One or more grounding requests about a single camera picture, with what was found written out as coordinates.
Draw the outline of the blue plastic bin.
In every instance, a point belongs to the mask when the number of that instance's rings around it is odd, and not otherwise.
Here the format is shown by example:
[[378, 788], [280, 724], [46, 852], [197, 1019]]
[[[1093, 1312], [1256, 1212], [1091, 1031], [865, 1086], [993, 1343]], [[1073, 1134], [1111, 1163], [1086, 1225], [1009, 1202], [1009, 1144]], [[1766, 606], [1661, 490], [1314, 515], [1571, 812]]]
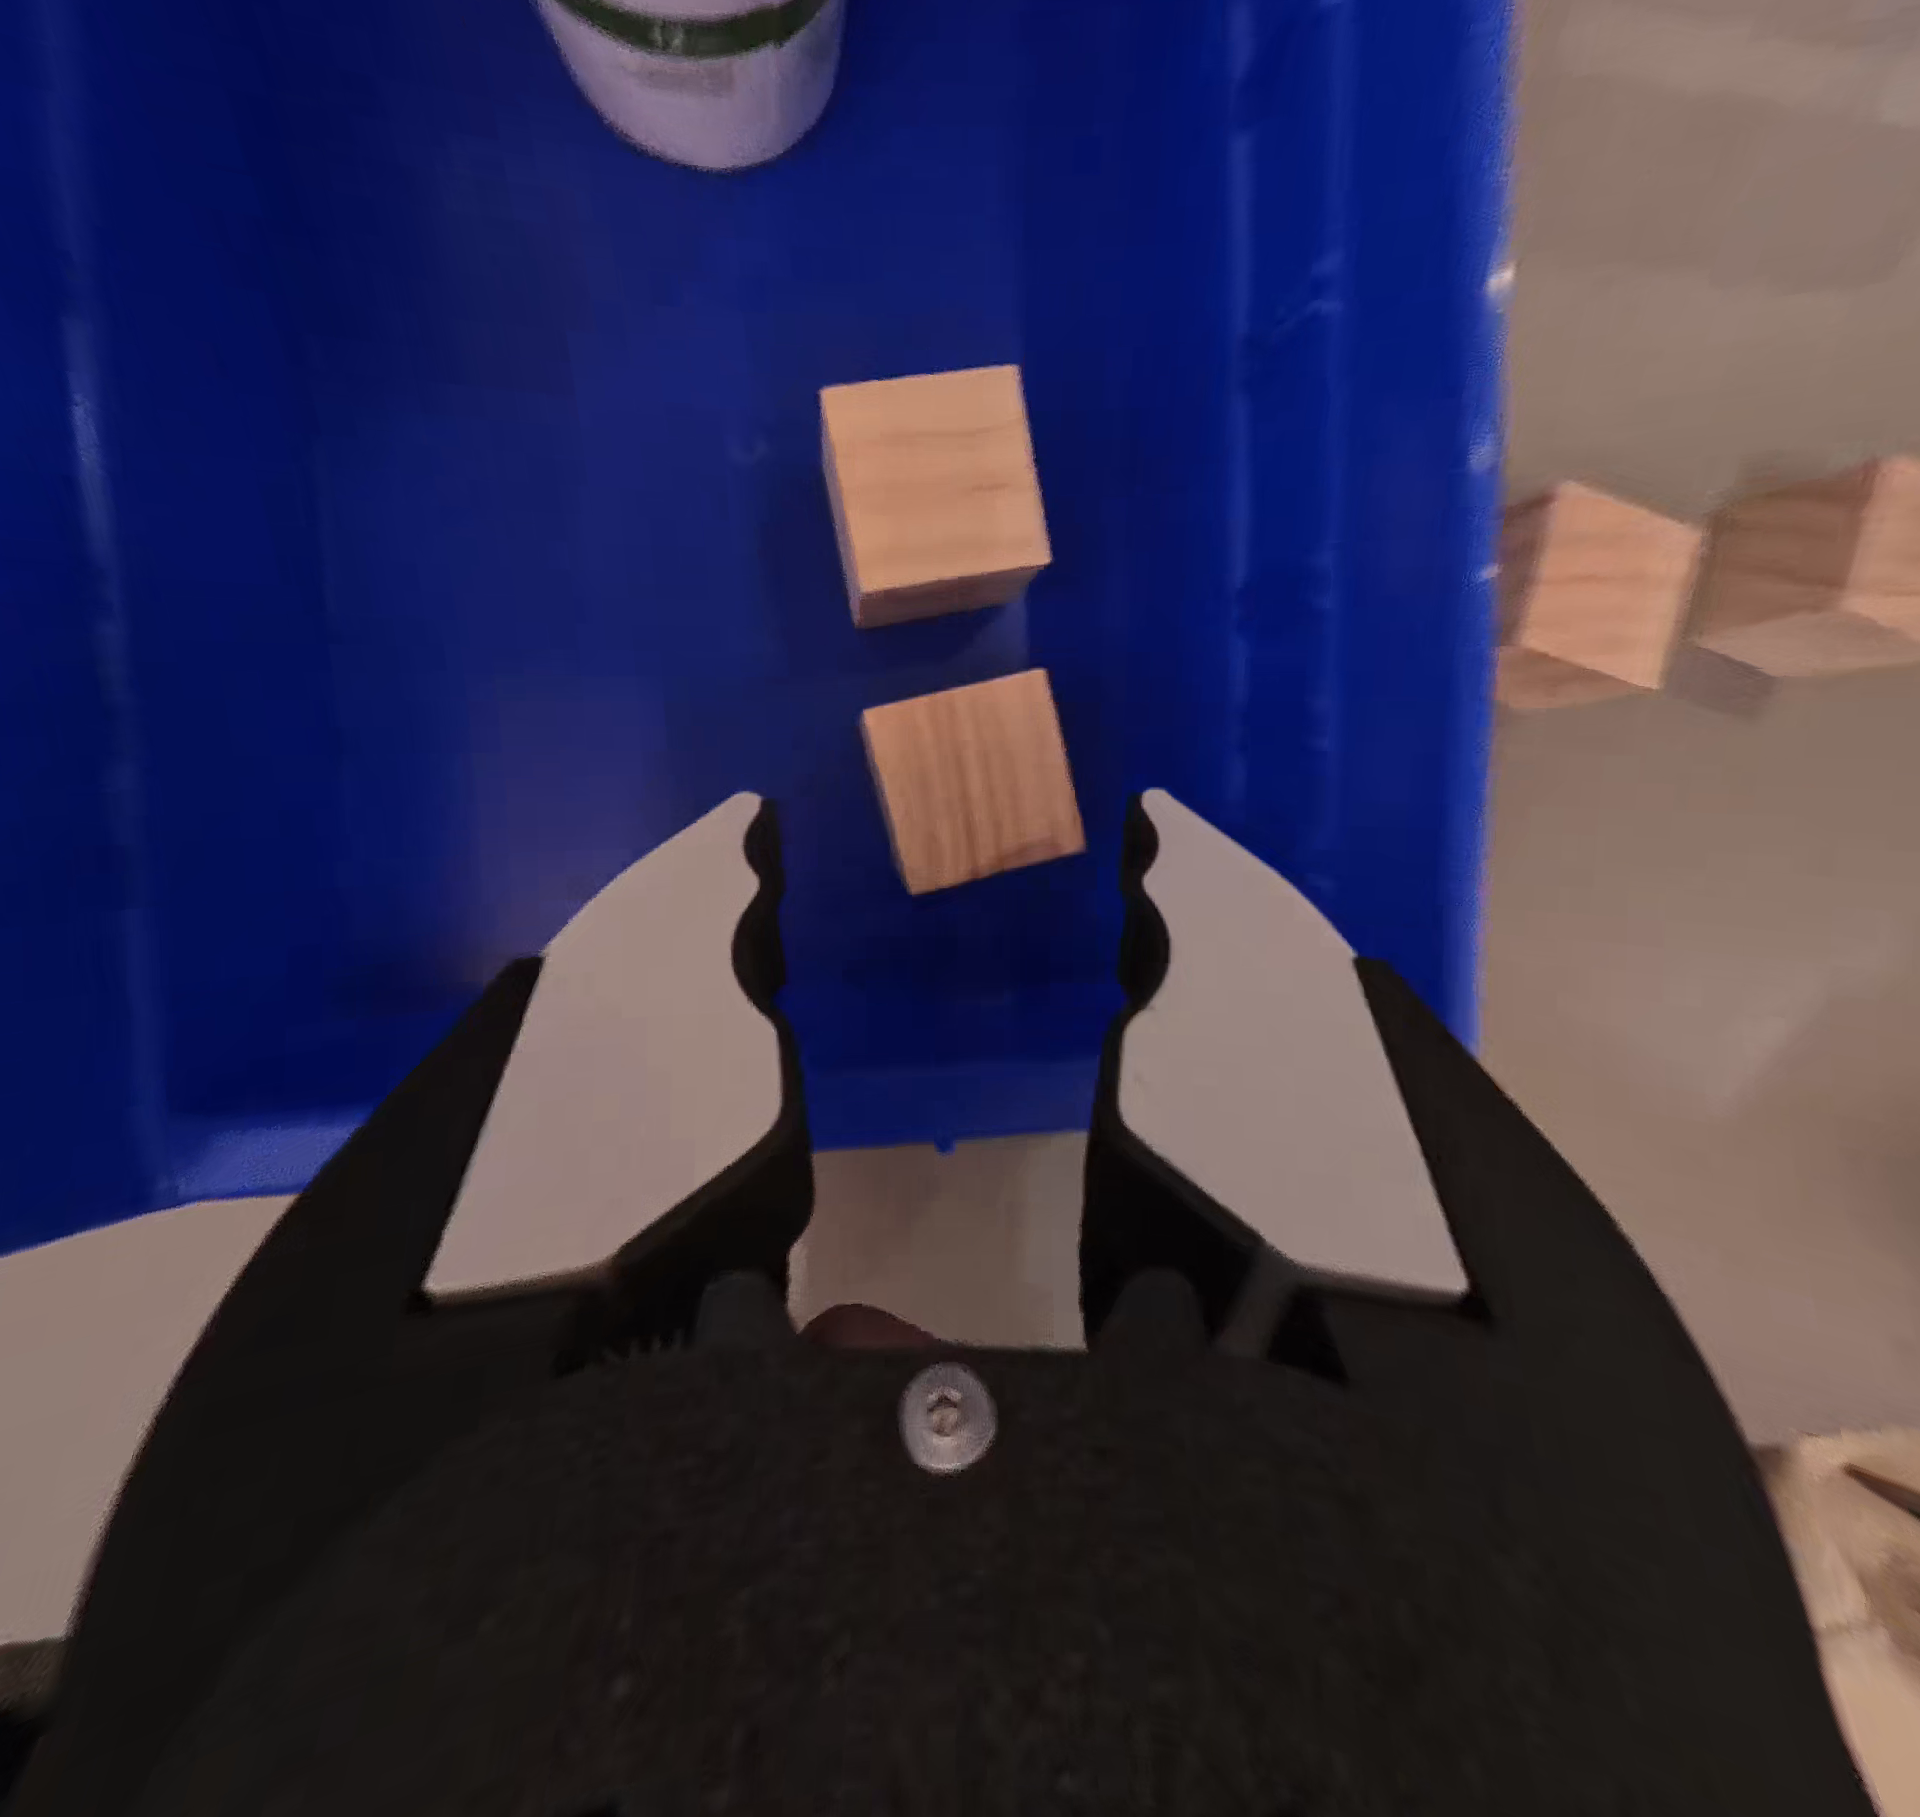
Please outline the blue plastic bin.
[[[779, 804], [824, 1148], [1081, 1129], [1165, 786], [1462, 1039], [1513, 0], [850, 0], [739, 175], [532, 0], [2, 0], [2, 1248], [297, 1185]], [[1016, 363], [1050, 564], [858, 629], [824, 385]], [[914, 897], [860, 711], [1046, 670], [1087, 845]]]

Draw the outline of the white paper cup green band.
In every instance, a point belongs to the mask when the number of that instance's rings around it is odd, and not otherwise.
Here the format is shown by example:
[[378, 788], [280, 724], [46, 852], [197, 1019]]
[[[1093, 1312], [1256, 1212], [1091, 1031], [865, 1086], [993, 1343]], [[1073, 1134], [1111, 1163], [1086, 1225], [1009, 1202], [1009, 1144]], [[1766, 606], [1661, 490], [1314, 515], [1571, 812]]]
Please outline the white paper cup green band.
[[827, 109], [847, 0], [532, 0], [634, 146], [701, 172], [787, 153]]

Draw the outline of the person's beige hoodie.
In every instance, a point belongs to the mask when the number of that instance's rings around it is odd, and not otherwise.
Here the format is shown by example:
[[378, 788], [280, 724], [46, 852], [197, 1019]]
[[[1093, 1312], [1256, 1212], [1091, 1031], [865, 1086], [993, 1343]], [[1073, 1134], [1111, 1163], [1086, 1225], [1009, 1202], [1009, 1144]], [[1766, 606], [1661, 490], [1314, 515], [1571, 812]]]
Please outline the person's beige hoodie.
[[1916, 1430], [1759, 1449], [1840, 1735], [1879, 1813], [1916, 1811]]

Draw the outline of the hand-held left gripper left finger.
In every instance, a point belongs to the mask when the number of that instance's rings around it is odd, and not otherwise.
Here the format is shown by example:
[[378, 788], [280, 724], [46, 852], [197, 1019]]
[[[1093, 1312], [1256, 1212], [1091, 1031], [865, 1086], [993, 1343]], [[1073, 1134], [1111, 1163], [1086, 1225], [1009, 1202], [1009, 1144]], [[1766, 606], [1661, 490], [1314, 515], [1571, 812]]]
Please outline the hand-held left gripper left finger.
[[438, 1307], [562, 1293], [614, 1340], [675, 1340], [718, 1290], [790, 1323], [814, 1178], [780, 897], [779, 812], [742, 792], [539, 950], [422, 1278]]

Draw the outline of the wooden cube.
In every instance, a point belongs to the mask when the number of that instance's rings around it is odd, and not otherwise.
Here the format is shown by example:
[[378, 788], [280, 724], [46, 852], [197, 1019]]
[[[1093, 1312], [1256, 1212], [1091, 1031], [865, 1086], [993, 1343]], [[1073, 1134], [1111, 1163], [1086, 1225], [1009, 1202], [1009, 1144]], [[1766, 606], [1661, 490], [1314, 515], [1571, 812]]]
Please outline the wooden cube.
[[1727, 500], [1665, 693], [1756, 714], [1790, 680], [1916, 663], [1916, 457]]
[[1050, 564], [1016, 363], [824, 385], [817, 405], [858, 629], [1016, 605]]
[[1087, 833], [1046, 670], [875, 704], [858, 721], [908, 893], [1070, 860]]
[[1705, 554], [1705, 524], [1594, 486], [1560, 481], [1512, 504], [1497, 545], [1497, 706], [1658, 693]]

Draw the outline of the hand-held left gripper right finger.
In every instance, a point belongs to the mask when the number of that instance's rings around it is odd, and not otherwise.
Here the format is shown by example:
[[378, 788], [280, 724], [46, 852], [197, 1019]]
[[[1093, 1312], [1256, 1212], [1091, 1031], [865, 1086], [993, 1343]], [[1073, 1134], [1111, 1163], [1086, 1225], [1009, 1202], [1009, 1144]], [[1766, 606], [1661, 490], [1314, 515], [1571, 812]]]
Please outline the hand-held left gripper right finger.
[[1301, 1303], [1453, 1312], [1470, 1280], [1357, 954], [1311, 900], [1166, 788], [1121, 825], [1121, 1008], [1081, 1185], [1081, 1332], [1171, 1273], [1213, 1346]]

